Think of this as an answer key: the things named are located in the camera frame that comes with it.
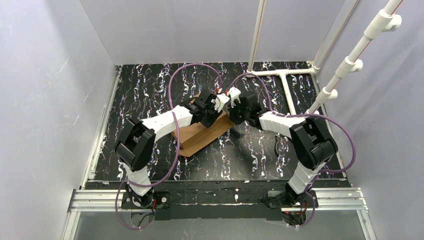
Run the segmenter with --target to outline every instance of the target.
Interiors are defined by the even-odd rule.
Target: black marble table
[[[208,63],[221,74],[224,89],[248,67],[245,62]],[[125,169],[112,151],[117,137],[128,118],[139,120],[157,116],[170,110],[168,83],[174,71],[182,63],[124,65],[116,88],[112,110],[109,115],[101,153],[96,166],[95,181],[121,181]],[[304,69],[306,62],[257,62],[254,71],[275,69]],[[274,104],[280,113],[289,108],[281,79],[276,76],[262,77]],[[308,74],[287,76],[292,88],[291,96],[297,113],[304,113],[312,104],[316,91]],[[174,105],[188,99],[200,90],[214,91],[218,86],[217,75],[207,67],[188,67],[181,71],[172,85]],[[268,103],[266,92],[254,78],[243,78],[237,84],[242,93],[254,92],[262,104]],[[279,156],[275,154],[275,144]],[[169,170],[175,156],[176,141],[166,135],[154,145],[148,165],[150,179],[161,179]],[[170,181],[253,181],[288,180],[293,175],[298,160],[293,144],[273,132],[250,127],[247,123],[237,125],[197,152],[192,157],[179,156]],[[326,168],[340,169],[336,158]],[[323,174],[323,178],[343,178],[341,174]]]

